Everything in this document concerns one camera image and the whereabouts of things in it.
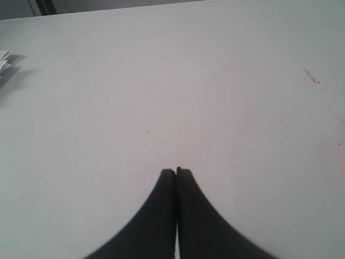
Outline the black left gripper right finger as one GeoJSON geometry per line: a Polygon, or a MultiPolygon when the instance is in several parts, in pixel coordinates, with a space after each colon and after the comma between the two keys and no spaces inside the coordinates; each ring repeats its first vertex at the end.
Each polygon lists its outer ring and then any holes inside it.
{"type": "Polygon", "coordinates": [[[177,168],[176,194],[180,258],[274,258],[224,220],[191,170],[177,168]]]}

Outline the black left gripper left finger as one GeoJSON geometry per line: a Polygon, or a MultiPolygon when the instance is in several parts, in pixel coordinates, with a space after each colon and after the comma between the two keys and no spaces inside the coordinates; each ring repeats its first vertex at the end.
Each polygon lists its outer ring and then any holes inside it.
{"type": "Polygon", "coordinates": [[[87,258],[174,258],[176,174],[163,169],[142,207],[110,240],[87,258]]]}

